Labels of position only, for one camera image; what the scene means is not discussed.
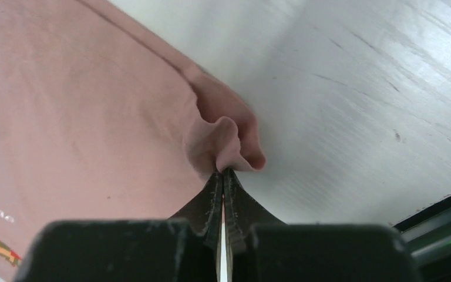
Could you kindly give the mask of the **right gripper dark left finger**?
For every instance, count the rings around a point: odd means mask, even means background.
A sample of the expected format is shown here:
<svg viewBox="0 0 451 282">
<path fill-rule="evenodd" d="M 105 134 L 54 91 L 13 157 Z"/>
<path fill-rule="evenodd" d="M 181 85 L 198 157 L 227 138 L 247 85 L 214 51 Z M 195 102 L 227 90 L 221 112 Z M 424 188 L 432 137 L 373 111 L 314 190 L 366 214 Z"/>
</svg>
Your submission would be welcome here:
<svg viewBox="0 0 451 282">
<path fill-rule="evenodd" d="M 33 240 L 15 281 L 219 281 L 223 177 L 168 219 L 62 220 Z"/>
</svg>

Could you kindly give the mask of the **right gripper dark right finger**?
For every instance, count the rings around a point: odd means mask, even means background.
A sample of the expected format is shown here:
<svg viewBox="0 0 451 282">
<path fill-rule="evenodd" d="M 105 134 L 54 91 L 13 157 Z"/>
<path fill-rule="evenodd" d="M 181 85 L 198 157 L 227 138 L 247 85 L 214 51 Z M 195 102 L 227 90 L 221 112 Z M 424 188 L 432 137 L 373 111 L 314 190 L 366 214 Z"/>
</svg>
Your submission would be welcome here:
<svg viewBox="0 0 451 282">
<path fill-rule="evenodd" d="M 406 243 L 374 224 L 288 224 L 223 172 L 229 281 L 421 281 Z"/>
</svg>

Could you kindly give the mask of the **beige pink printed t-shirt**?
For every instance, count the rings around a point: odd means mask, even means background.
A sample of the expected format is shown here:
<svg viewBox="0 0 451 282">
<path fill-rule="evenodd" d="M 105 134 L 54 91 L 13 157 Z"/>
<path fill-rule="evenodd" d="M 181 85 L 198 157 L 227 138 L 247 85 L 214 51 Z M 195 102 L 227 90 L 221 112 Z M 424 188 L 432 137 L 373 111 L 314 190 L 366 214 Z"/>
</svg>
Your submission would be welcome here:
<svg viewBox="0 0 451 282">
<path fill-rule="evenodd" d="M 241 98 L 108 1 L 0 1 L 0 280 L 51 221 L 169 217 L 265 163 Z"/>
</svg>

